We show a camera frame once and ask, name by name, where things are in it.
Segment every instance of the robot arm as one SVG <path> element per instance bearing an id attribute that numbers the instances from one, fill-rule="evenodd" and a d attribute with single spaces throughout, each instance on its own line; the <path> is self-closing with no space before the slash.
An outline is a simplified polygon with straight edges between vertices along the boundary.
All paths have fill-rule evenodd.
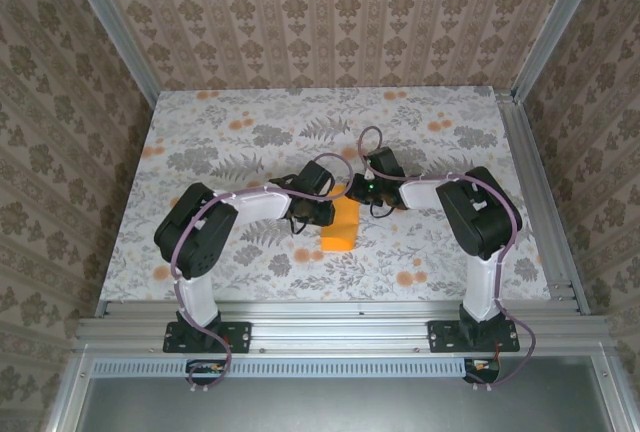
<path id="1" fill-rule="evenodd" d="M 347 194 L 363 203 L 400 209 L 439 209 L 447 216 L 458 244 L 467 255 L 467 290 L 461 308 L 461 322 L 468 328 L 487 323 L 500 314 L 495 301 L 496 265 L 501 249 L 509 242 L 512 225 L 509 214 L 496 197 L 466 180 L 407 180 L 402 167 L 388 147 L 365 156 L 370 167 L 386 176 L 367 178 L 356 174 Z M 489 185 L 511 208 L 518 230 L 522 217 L 504 190 L 485 167 L 476 167 L 466 176 Z"/>
<path id="2" fill-rule="evenodd" d="M 476 167 L 467 175 L 491 185 L 507 200 L 520 230 L 520 214 L 489 171 Z M 462 307 L 476 322 L 497 316 L 500 311 L 495 303 L 496 265 L 512 232 L 502 204 L 464 180 L 405 182 L 400 186 L 400 196 L 407 209 L 438 206 L 444 209 L 458 244 L 467 253 L 467 290 Z"/>
<path id="3" fill-rule="evenodd" d="M 330 189 L 333 176 L 317 163 L 310 161 L 299 175 L 274 179 L 268 188 L 242 191 L 220 200 L 196 223 L 184 241 L 177 258 L 182 277 L 177 281 L 178 293 L 185 312 L 197 325 L 215 331 L 221 318 L 213 297 L 211 270 L 218 261 L 231 230 L 266 219 L 297 220 L 304 225 L 330 225 L 335 209 L 330 201 L 291 197 L 288 191 L 320 195 Z M 171 262 L 174 250 L 192 218 L 215 194 L 201 183 L 191 185 L 156 230 L 154 242 L 162 257 Z M 178 315 L 179 321 L 185 317 Z"/>

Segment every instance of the gray leaf pattern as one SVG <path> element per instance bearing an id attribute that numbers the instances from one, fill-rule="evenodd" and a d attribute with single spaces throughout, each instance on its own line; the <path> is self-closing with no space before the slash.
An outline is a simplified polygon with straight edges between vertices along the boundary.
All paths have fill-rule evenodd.
<path id="1" fill-rule="evenodd" d="M 495 135 L 486 134 L 480 129 L 474 129 L 466 125 L 456 127 L 453 133 L 456 137 L 460 137 L 458 144 L 465 149 L 472 149 L 474 147 L 487 149 L 491 146 L 495 147 L 498 143 Z"/>
<path id="2" fill-rule="evenodd" d="M 257 187 L 298 173 L 323 152 L 343 155 L 360 172 L 356 140 L 371 124 L 382 129 L 384 145 L 393 149 L 408 174 L 488 167 L 524 218 L 517 248 L 506 259 L 504 296 L 548 297 L 491 88 L 374 87 L 163 93 L 103 299 L 174 297 L 153 233 L 190 184 L 202 182 L 216 191 Z M 365 137 L 363 146 L 372 150 L 375 134 Z M 323 159 L 322 165 L 338 183 L 346 180 L 338 161 Z M 81 190 L 77 195 L 80 200 Z M 27 219 L 25 224 L 19 210 L 8 208 L 4 214 L 3 226 L 31 233 L 27 227 L 34 222 Z M 322 251 L 319 237 L 315 227 L 292 236 L 286 220 L 234 227 L 214 271 L 216 298 L 397 301 L 458 300 L 464 295 L 466 256 L 441 209 L 396 211 L 376 220 L 362 207 L 356 246 L 346 253 Z M 86 273 L 97 271 L 96 263 L 87 262 Z"/>
<path id="3" fill-rule="evenodd" d="M 208 174 L 212 169 L 210 161 L 217 158 L 215 147 L 192 148 L 171 154 L 167 166 L 179 172 L 191 170 L 194 174 Z"/>

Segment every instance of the metal bar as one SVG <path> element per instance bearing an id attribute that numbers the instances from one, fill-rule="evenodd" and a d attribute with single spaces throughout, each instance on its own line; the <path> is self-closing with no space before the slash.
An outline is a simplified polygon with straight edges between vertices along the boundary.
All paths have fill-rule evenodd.
<path id="1" fill-rule="evenodd" d="M 536 355 L 591 355 L 600 345 L 613 347 L 603 317 L 580 316 L 573 302 L 563 315 L 553 306 L 564 301 L 525 301 L 512 309 L 538 338 Z M 455 319 L 455 301 L 434 303 L 221 303 L 225 320 L 253 323 L 249 355 L 309 357 L 467 357 L 483 354 L 431 354 L 426 323 Z M 165 326 L 174 320 L 175 303 L 108 304 L 102 319 L 80 322 L 73 349 L 99 357 L 167 357 L 161 352 Z M 522 356 L 530 338 L 518 329 Z M 217 357 L 198 355 L 198 357 Z"/>
<path id="2" fill-rule="evenodd" d="M 552 299 L 555 300 L 574 300 L 576 298 L 576 293 L 573 290 L 573 285 L 571 281 L 559 281 L 559 282 L 549 282 L 548 283 L 549 294 Z"/>
<path id="3" fill-rule="evenodd" d="M 187 376 L 188 359 L 97 359 L 92 378 Z M 264 359 L 237 357 L 227 377 L 464 377 L 464 359 L 411 357 L 404 359 Z M 195 373 L 194 377 L 211 377 Z"/>
<path id="4" fill-rule="evenodd" d="M 638 408 L 620 359 L 603 348 L 592 357 L 593 368 L 615 432 L 638 431 Z"/>
<path id="5" fill-rule="evenodd" d="M 45 429 L 47 432 L 73 432 L 77 429 L 89 387 L 93 361 L 90 354 L 69 359 Z"/>
<path id="6" fill-rule="evenodd" d="M 116 10 L 111 0 L 88 1 L 147 102 L 149 102 L 151 108 L 155 108 L 161 89 L 160 83 L 156 80 L 145 59 L 147 54 L 138 48 L 129 33 L 124 18 Z"/>
<path id="7" fill-rule="evenodd" d="M 542 257 L 547 280 L 569 279 L 582 314 L 589 304 L 556 209 L 551 188 L 538 155 L 535 140 L 522 104 L 500 107 L 513 161 L 531 214 L 531 226 Z"/>
<path id="8" fill-rule="evenodd" d="M 556 0 L 513 84 L 517 103 L 526 99 L 581 1 Z"/>
<path id="9" fill-rule="evenodd" d="M 225 317 L 253 316 L 295 316 L 295 317 L 349 317 L 361 315 L 383 315 L 402 317 L 423 316 L 430 314 L 434 318 L 439 314 L 457 314 L 460 302 L 455 300 L 428 302 L 218 302 L 220 312 Z M 514 314 L 535 311 L 538 314 L 547 312 L 556 314 L 569 311 L 575 314 L 578 304 L 575 301 L 553 300 L 505 300 L 504 306 Z M 175 316 L 178 303 L 173 300 L 162 301 L 128 301 L 109 302 L 106 316 L 126 316 L 128 314 L 166 313 Z"/>
<path id="10" fill-rule="evenodd" d="M 100 299 L 98 301 L 98 305 L 96 305 L 96 311 L 93 314 L 94 317 L 104 317 L 104 314 L 107 312 L 107 304 L 106 300 Z"/>

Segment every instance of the aluminum frame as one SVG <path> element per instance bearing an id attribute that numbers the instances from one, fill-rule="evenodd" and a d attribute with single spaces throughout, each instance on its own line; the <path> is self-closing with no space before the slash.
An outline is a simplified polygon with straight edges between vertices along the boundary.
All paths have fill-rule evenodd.
<path id="1" fill-rule="evenodd" d="M 486 354 L 431 354 L 426 322 L 457 317 L 456 301 L 443 302 L 222 302 L 228 320 L 254 323 L 248 357 L 264 359 L 434 358 Z M 614 341 L 604 317 L 580 315 L 573 298 L 506 301 L 510 311 L 532 326 L 538 338 L 536 356 L 587 356 L 593 361 L 614 430 L 638 430 L 637 410 L 626 377 L 615 357 Z M 50 432 L 74 431 L 84 404 L 94 361 L 105 357 L 158 359 L 166 323 L 174 320 L 175 302 L 110 302 L 103 318 L 84 319 L 73 357 L 54 406 Z M 521 329 L 521 357 L 530 344 Z M 187 357 L 172 354 L 171 357 Z M 220 354 L 189 358 L 221 358 Z"/>
<path id="2" fill-rule="evenodd" d="M 496 92 L 496 101 L 502 114 L 547 282 L 568 280 L 575 291 L 580 312 L 589 314 L 587 296 L 582 288 L 524 107 L 521 103 L 516 104 L 508 91 Z M 553 289 L 549 290 L 553 298 Z"/>
<path id="3" fill-rule="evenodd" d="M 553 49 L 582 0 L 556 0 L 512 86 L 516 102 L 522 103 L 533 88 Z"/>
<path id="4" fill-rule="evenodd" d="M 154 108 L 161 92 L 158 78 L 149 68 L 145 51 L 138 47 L 135 39 L 125 25 L 125 19 L 111 0 L 88 0 L 91 8 L 100 19 L 118 54 L 127 65 L 131 76 L 140 87 L 142 94 Z"/>

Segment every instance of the robotic arm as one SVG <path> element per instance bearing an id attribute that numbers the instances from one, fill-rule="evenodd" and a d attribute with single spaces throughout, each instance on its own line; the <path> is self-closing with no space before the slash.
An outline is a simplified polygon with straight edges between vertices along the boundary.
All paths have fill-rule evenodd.
<path id="1" fill-rule="evenodd" d="M 509 337 L 515 329 L 501 313 L 496 294 L 500 287 L 499 256 L 513 233 L 511 218 L 504 204 L 477 183 L 490 187 L 504 199 L 515 217 L 517 230 L 522 228 L 522 217 L 491 173 L 485 167 L 476 167 L 456 180 L 420 180 L 405 177 L 388 147 L 378 148 L 364 159 L 380 175 L 356 174 L 348 197 L 366 205 L 386 203 L 405 210 L 442 207 L 458 244 L 467 253 L 467 289 L 453 335 L 459 333 L 469 349 L 482 349 L 485 344 L 493 347 L 504 330 Z M 455 338 L 451 325 L 444 330 L 448 338 L 439 342 L 452 345 Z"/>
<path id="2" fill-rule="evenodd" d="M 185 346 L 182 352 L 207 351 L 215 345 L 210 334 L 198 331 L 194 325 L 220 335 L 222 320 L 213 297 L 211 270 L 234 226 L 284 218 L 289 220 L 295 234 L 307 225 L 326 226 L 333 222 L 335 209 L 324 197 L 335 180 L 316 162 L 307 163 L 299 175 L 292 174 L 272 182 L 274 185 L 271 186 L 220 195 L 201 183 L 193 184 L 156 230 L 154 242 L 164 260 L 171 262 L 179 249 L 175 265 L 181 277 L 174 279 L 181 309 L 176 314 L 178 323 L 168 335 L 181 336 L 181 347 Z M 221 199 L 202 214 L 179 245 L 195 216 L 215 197 Z M 302 223 L 297 232 L 294 221 Z"/>

